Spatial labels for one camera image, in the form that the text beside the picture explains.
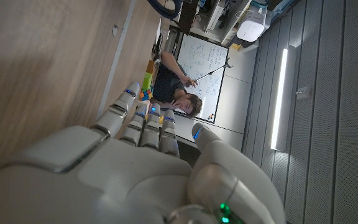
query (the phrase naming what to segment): whiteboard frame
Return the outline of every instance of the whiteboard frame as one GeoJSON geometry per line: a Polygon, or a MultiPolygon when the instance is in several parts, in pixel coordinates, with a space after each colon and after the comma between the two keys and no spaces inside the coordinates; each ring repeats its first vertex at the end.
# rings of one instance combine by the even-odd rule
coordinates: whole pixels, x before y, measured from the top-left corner
{"type": "MultiPolygon", "coordinates": [[[[183,38],[184,38],[185,35],[186,35],[186,34],[183,34],[183,36],[182,36],[182,38],[181,38],[181,40],[180,40],[180,46],[179,46],[179,48],[177,47],[177,51],[178,51],[178,54],[177,54],[177,55],[178,55],[178,56],[175,57],[175,60],[176,60],[177,62],[178,62],[178,57],[179,57],[179,54],[180,54],[181,45],[183,44],[183,38]]],[[[214,44],[214,45],[220,46],[220,47],[222,47],[222,48],[224,48],[224,49],[227,49],[227,54],[226,54],[226,59],[225,59],[225,60],[227,60],[227,57],[229,56],[229,47],[223,47],[223,46],[220,45],[220,44],[214,43],[214,42],[209,41],[209,40],[205,40],[204,38],[199,38],[200,35],[194,34],[194,33],[192,33],[192,32],[190,32],[189,35],[192,36],[192,37],[195,37],[195,38],[197,38],[197,39],[204,40],[204,41],[207,41],[207,42],[212,43],[212,44],[214,44]]],[[[213,121],[208,120],[208,119],[203,119],[203,118],[197,118],[197,117],[192,118],[192,119],[197,119],[197,120],[204,121],[204,122],[211,123],[211,124],[214,124],[214,123],[215,123],[216,112],[218,111],[218,104],[219,104],[219,99],[220,99],[220,97],[221,97],[221,90],[222,90],[223,77],[224,77],[224,72],[225,72],[225,71],[226,71],[226,67],[223,68],[221,86],[219,87],[218,100],[217,100],[216,107],[215,107],[215,113],[214,113],[214,119],[213,119],[213,121]]],[[[177,114],[177,115],[180,115],[180,116],[184,116],[184,117],[186,117],[186,118],[189,118],[189,117],[187,117],[186,113],[183,113],[183,112],[180,112],[180,111],[176,111],[176,110],[173,110],[173,112],[174,112],[175,114],[177,114]]]]}

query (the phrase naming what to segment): steering wheel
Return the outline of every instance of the steering wheel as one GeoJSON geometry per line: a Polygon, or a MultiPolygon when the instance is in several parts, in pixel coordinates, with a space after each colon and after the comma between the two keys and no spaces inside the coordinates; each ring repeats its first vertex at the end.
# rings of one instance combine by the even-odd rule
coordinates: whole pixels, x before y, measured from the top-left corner
{"type": "Polygon", "coordinates": [[[162,6],[158,0],[148,0],[150,5],[163,17],[168,19],[174,19],[179,15],[181,9],[182,0],[172,0],[175,3],[175,10],[169,10],[166,7],[162,6]]]}

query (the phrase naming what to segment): white container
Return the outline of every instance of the white container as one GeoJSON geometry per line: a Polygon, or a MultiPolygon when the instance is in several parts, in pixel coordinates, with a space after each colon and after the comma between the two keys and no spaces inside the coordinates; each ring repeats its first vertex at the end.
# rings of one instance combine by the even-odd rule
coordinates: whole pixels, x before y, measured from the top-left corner
{"type": "Polygon", "coordinates": [[[266,10],[250,6],[237,31],[237,37],[248,42],[257,40],[265,29],[266,10]]]}

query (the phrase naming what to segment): curly hair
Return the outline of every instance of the curly hair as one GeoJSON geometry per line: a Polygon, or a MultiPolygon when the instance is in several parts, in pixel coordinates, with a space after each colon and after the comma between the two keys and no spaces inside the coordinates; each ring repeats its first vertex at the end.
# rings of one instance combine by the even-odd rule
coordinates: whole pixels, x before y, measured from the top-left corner
{"type": "Polygon", "coordinates": [[[197,95],[191,93],[188,94],[190,95],[189,100],[191,102],[191,105],[193,105],[193,110],[187,114],[187,117],[194,118],[200,113],[201,108],[203,107],[203,102],[197,95]]]}

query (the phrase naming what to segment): man's hand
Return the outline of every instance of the man's hand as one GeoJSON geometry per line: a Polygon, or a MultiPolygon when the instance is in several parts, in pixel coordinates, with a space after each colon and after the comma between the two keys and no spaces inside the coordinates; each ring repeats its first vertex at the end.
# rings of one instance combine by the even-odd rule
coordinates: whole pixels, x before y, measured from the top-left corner
{"type": "Polygon", "coordinates": [[[171,103],[163,103],[163,105],[161,107],[166,108],[166,109],[175,110],[180,107],[180,104],[178,102],[176,102],[175,100],[173,100],[171,103]]]}
{"type": "Polygon", "coordinates": [[[196,86],[198,85],[196,80],[192,80],[190,77],[187,76],[183,76],[180,81],[185,87],[193,86],[194,88],[196,88],[196,86]]]}

